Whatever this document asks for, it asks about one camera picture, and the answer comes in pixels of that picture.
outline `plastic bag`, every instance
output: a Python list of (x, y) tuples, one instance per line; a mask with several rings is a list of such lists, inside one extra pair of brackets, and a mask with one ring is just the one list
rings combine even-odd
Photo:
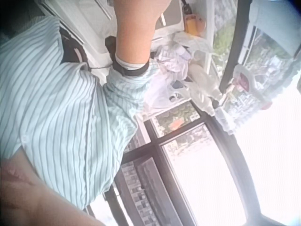
[(187, 50), (193, 57), (196, 55), (197, 51), (214, 54), (212, 46), (204, 38), (193, 36), (186, 32), (178, 32), (174, 35), (173, 40), (182, 46), (187, 46)]
[(154, 56), (160, 73), (150, 81), (144, 98), (146, 114), (166, 110), (176, 106), (183, 98), (188, 98), (185, 88), (173, 87), (176, 81), (186, 79), (191, 54), (181, 45), (160, 46)]

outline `plastic bottle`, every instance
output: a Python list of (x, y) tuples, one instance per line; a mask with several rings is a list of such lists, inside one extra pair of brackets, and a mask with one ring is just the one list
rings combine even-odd
[(214, 108), (212, 106), (212, 101), (209, 97), (204, 95), (199, 91), (198, 86), (193, 82), (182, 81), (183, 84), (189, 88), (189, 93), (192, 101), (201, 109), (203, 112), (206, 112), (210, 116), (215, 115)]
[(218, 88), (217, 78), (207, 74), (200, 65), (189, 65), (188, 76), (197, 83), (199, 90), (204, 95), (212, 97), (218, 102), (222, 100), (223, 95)]

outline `shirt sleeve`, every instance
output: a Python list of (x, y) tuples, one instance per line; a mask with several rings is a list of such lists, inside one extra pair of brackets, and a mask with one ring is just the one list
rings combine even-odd
[(110, 69), (103, 91), (108, 106), (112, 148), (120, 156), (137, 130), (134, 116), (142, 111), (149, 81), (158, 71), (158, 64), (154, 61), (150, 61), (148, 70), (139, 77), (122, 76)]

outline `white plastic bag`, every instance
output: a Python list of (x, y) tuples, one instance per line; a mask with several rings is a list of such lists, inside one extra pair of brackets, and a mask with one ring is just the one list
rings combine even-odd
[(192, 55), (194, 55), (196, 51), (214, 54), (212, 46), (204, 38), (193, 36), (186, 32), (178, 32), (174, 35), (173, 40), (182, 46), (187, 46), (187, 50)]

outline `orange object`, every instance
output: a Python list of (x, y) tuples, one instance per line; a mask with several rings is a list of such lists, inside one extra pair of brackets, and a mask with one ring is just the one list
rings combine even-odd
[(184, 16), (185, 32), (194, 36), (202, 36), (205, 28), (206, 21), (202, 20), (196, 14)]

